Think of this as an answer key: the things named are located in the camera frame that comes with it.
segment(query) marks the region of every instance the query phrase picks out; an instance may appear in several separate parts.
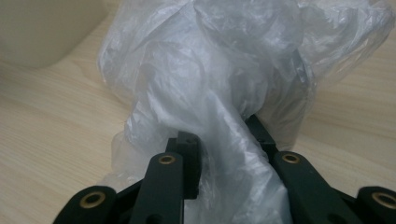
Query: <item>black plastic part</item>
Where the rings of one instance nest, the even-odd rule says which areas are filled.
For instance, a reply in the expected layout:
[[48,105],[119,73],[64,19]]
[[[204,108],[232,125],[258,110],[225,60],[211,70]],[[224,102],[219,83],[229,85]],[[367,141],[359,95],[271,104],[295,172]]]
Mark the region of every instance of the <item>black plastic part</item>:
[[196,199],[201,178],[201,142],[192,133],[179,132],[177,138],[170,138],[166,152],[176,152],[183,157],[184,199]]
[[142,182],[140,180],[117,194],[117,207],[120,214],[118,223],[126,224],[129,222]]
[[248,118],[245,123],[249,128],[251,134],[259,142],[262,150],[267,153],[268,161],[272,165],[274,161],[274,156],[278,152],[274,139],[267,132],[267,130],[265,130],[265,128],[262,126],[262,123],[255,115]]
[[362,223],[303,156],[278,152],[274,168],[288,189],[295,224]]
[[338,190],[338,189],[333,189],[338,196],[344,201],[344,203],[346,203],[346,205],[348,205],[348,207],[350,209],[352,209],[353,211],[355,210],[355,201],[356,199],[350,195],[345,194],[344,192]]
[[396,223],[396,192],[381,187],[365,187],[359,190],[355,202],[358,215],[365,223]]
[[183,204],[183,158],[158,154],[149,163],[129,223],[181,224]]
[[117,194],[114,189],[103,186],[89,187],[70,199],[54,223],[117,223],[116,201]]

